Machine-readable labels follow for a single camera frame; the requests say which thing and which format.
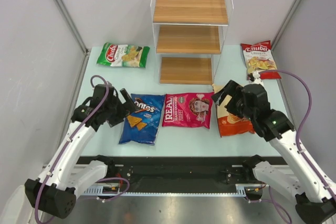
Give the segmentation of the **orange beige cassava chips bag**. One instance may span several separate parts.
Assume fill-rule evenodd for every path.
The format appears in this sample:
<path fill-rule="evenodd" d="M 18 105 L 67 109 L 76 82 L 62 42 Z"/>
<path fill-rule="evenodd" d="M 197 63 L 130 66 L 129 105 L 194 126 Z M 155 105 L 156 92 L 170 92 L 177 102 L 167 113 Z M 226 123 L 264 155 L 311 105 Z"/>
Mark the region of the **orange beige cassava chips bag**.
<path fill-rule="evenodd" d="M 247 119 L 241 119 L 229 113 L 225 105 L 231 100 L 231 96 L 227 96 L 220 105 L 216 105 L 217 125 L 220 137 L 232 136 L 244 133 L 254 134 L 252 123 Z"/>

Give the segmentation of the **red Chuba cassava chips bag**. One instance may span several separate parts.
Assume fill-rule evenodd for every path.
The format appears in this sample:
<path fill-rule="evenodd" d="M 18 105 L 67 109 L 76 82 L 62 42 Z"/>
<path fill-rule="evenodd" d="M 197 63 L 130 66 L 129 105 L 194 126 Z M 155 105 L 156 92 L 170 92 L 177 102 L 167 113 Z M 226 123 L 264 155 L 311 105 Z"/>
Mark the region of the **red Chuba cassava chips bag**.
<path fill-rule="evenodd" d="M 271 41 L 262 41 L 253 45 L 240 44 L 245 65 L 247 68 L 247 79 L 255 71 L 277 70 L 276 63 L 271 52 Z"/>

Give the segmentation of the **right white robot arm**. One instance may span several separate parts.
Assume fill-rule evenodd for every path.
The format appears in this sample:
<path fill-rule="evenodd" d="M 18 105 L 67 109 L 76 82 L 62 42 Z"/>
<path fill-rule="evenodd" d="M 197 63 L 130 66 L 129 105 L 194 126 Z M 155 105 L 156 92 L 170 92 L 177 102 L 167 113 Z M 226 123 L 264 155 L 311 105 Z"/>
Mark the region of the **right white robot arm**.
<path fill-rule="evenodd" d="M 231 80 L 212 99 L 230 114 L 248 119 L 257 135 L 277 150 L 294 174 L 289 177 L 254 155 L 243 163 L 243 179 L 249 183 L 264 182 L 285 196 L 305 223 L 331 223 L 335 215 L 335 182 L 304 149 L 287 116 L 271 108 L 263 85 L 241 86 Z"/>

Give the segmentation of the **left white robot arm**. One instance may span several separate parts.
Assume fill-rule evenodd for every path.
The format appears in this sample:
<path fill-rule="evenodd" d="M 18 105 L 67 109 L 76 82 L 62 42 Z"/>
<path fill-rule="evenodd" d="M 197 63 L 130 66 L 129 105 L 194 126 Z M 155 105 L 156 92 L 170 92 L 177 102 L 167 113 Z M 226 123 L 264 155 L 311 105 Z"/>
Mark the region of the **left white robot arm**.
<path fill-rule="evenodd" d="M 125 89 L 116 92 L 110 84 L 96 85 L 93 95 L 74 110 L 67 134 L 49 164 L 36 179 L 28 179 L 24 184 L 27 199 L 35 211 L 65 219 L 91 185 L 117 179 L 114 160 L 102 155 L 94 157 L 76 175 L 71 173 L 101 125 L 108 123 L 114 127 L 138 109 Z"/>

